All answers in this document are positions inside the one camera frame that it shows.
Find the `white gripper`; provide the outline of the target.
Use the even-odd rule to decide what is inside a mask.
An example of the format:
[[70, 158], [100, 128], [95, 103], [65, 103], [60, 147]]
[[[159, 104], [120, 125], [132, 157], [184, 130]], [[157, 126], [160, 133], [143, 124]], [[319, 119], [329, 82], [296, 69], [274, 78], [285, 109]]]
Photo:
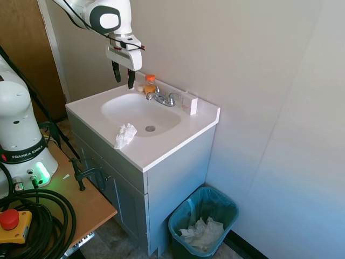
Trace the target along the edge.
[[112, 61], [112, 68], [115, 76], [115, 80], [121, 82], [121, 74], [119, 65], [128, 68], [128, 88], [133, 89], [135, 83], [135, 71], [139, 71], [142, 68], [142, 54], [140, 50], [116, 50], [112, 46], [106, 46], [106, 56]]

